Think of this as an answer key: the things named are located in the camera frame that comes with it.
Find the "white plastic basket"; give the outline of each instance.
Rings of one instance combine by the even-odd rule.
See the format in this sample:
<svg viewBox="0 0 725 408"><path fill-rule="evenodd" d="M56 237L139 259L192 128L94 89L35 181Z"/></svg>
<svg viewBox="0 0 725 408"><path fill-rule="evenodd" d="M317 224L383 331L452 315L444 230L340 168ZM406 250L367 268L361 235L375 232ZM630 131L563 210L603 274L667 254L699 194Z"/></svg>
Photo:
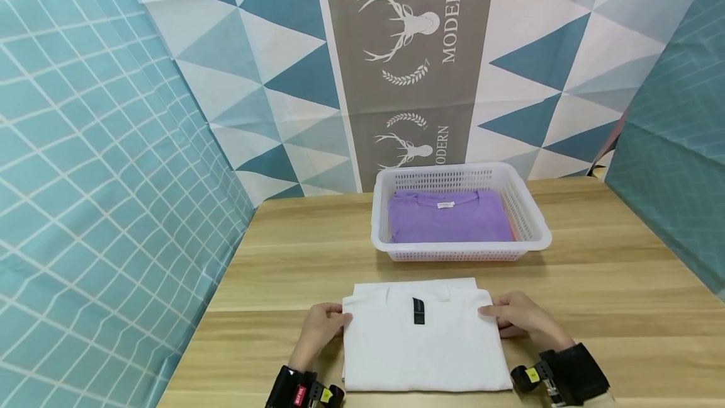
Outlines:
<svg viewBox="0 0 725 408"><path fill-rule="evenodd" d="M493 190L501 196L516 241L390 242L388 201L400 189L429 193ZM551 231L524 180L511 165L501 162L383 169L375 182L371 223L373 246L395 261L513 261L551 244Z"/></svg>

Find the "black neck label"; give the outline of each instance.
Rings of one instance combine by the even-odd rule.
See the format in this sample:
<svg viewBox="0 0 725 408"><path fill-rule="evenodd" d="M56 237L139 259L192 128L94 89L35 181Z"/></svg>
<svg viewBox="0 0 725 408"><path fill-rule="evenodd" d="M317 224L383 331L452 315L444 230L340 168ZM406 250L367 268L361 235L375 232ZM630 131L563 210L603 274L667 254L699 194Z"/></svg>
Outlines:
<svg viewBox="0 0 725 408"><path fill-rule="evenodd" d="M420 299L412 299L412 322L414 325L425 325L425 304Z"/></svg>

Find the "wooden table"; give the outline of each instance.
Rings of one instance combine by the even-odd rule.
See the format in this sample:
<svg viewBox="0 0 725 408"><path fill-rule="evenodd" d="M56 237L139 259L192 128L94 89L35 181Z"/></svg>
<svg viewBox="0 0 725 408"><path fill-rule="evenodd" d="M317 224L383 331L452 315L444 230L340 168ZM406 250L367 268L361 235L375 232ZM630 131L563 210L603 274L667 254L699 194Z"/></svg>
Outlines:
<svg viewBox="0 0 725 408"><path fill-rule="evenodd" d="M396 263L370 241L372 195L264 202L168 385L161 408L263 407L311 304L361 282L476 276L493 295L525 290L609 377L619 407L725 407L725 306L603 183L529 183L554 235L515 263ZM505 341L509 366L531 364ZM340 384L342 350L320 359ZM346 408L544 406L499 394L348 394Z"/></svg>

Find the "yellow label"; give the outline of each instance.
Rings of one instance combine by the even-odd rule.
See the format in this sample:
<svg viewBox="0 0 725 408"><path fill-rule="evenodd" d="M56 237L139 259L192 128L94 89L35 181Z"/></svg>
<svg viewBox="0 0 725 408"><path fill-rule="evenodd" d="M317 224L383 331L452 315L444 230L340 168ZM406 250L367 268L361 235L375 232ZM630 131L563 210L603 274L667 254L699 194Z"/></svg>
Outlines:
<svg viewBox="0 0 725 408"><path fill-rule="evenodd" d="M539 373L534 369L534 367L531 367L531 369L526 369L526 375L529 376L529 379L531 380L531 383L539 383L541 379L539 378Z"/></svg>
<svg viewBox="0 0 725 408"><path fill-rule="evenodd" d="M328 388L324 388L322 392L322 398L320 398L320 402L327 403L330 402L330 399L332 399L332 392Z"/></svg>

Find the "gray banner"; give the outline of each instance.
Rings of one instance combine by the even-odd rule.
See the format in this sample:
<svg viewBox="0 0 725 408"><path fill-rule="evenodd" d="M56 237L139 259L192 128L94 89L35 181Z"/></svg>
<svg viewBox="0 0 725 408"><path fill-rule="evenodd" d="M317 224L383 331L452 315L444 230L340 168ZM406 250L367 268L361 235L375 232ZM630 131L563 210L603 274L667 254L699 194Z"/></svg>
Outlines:
<svg viewBox="0 0 725 408"><path fill-rule="evenodd" d="M491 0L329 0L363 190L466 160Z"/></svg>

